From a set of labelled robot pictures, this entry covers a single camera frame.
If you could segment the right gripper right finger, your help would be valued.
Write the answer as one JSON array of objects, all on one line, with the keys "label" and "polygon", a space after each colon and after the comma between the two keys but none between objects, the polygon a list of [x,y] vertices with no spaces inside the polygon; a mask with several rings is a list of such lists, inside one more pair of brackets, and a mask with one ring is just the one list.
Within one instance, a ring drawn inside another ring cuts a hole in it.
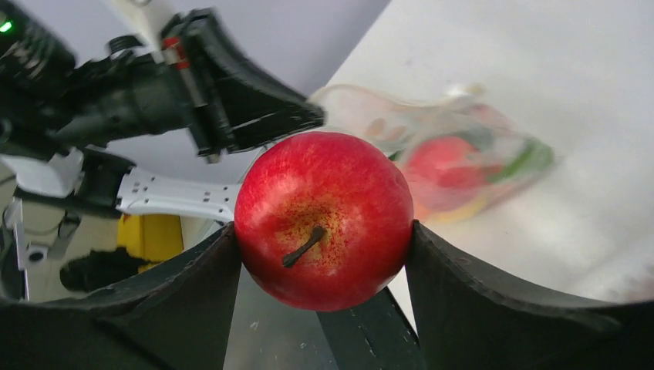
[{"label": "right gripper right finger", "polygon": [[430,369],[651,369],[653,304],[609,304],[503,271],[413,225],[406,276]]}]

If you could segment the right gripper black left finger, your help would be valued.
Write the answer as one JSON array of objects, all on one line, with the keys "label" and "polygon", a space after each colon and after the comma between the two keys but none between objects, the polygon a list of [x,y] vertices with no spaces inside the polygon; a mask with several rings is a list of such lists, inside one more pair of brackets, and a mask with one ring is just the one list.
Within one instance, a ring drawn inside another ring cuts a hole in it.
[{"label": "right gripper black left finger", "polygon": [[3,369],[220,369],[241,257],[233,224],[84,298],[1,301]]}]

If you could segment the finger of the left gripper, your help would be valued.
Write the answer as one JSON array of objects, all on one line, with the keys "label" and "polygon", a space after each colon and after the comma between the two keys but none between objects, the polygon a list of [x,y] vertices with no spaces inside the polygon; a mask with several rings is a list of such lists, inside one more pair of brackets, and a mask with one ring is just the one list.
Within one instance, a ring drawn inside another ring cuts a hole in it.
[{"label": "finger of the left gripper", "polygon": [[163,56],[187,99],[197,154],[209,162],[324,124],[323,108],[250,60],[211,8],[174,15]]}]

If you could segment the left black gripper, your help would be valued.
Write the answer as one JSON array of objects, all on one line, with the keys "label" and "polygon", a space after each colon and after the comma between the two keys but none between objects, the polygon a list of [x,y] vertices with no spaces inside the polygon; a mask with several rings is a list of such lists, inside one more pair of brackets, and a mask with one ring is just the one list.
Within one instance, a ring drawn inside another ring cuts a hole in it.
[{"label": "left black gripper", "polygon": [[114,140],[196,130],[193,104],[151,29],[108,41],[78,64],[54,32],[14,1],[1,3],[1,151],[68,153]]}]

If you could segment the red apple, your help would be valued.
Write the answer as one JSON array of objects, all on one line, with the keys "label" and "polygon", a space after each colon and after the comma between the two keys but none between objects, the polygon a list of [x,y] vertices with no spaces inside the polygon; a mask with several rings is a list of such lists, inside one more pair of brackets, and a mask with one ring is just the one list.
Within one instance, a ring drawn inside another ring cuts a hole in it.
[{"label": "red apple", "polygon": [[344,133],[291,136],[256,159],[234,206],[253,280],[280,302],[339,311],[379,293],[399,273],[413,200],[398,167]]}]

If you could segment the red tomato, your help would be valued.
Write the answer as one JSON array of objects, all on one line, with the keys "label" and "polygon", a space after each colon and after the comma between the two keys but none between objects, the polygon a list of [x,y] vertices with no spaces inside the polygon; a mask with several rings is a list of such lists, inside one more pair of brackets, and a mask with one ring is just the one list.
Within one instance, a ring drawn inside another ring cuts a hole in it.
[{"label": "red tomato", "polygon": [[450,211],[488,190],[488,179],[504,165],[479,157],[479,150],[458,136],[421,143],[403,166],[413,199],[429,211]]}]

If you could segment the clear zip top bag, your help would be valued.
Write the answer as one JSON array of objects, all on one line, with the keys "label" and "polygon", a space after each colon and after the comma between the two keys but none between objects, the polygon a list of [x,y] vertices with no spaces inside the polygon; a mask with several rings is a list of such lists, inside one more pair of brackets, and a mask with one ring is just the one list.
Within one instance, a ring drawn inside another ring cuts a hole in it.
[{"label": "clear zip top bag", "polygon": [[466,220],[548,171],[554,150],[512,128],[483,102],[484,87],[458,85],[435,102],[410,102],[361,86],[313,93],[325,127],[371,143],[401,170],[424,223]]}]

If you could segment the orange carrot with leaves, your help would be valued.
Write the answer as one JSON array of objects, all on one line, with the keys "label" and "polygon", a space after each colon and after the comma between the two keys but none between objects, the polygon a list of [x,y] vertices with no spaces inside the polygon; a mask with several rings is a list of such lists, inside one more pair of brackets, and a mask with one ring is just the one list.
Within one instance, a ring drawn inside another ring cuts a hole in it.
[{"label": "orange carrot with leaves", "polygon": [[516,180],[548,169],[555,160],[554,150],[536,139],[525,142],[520,153],[498,172],[489,176],[491,183]]}]

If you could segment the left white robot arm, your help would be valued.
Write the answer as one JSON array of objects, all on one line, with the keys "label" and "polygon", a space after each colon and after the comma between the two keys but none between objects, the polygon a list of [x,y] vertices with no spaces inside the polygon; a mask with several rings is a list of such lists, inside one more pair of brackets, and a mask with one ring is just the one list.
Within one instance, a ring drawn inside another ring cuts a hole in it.
[{"label": "left white robot arm", "polygon": [[71,49],[14,1],[1,3],[1,158],[15,195],[78,214],[175,214],[230,222],[239,186],[174,179],[106,152],[186,129],[197,155],[256,150],[320,127],[323,110],[253,63],[217,11],[114,1],[133,33],[101,60]]}]

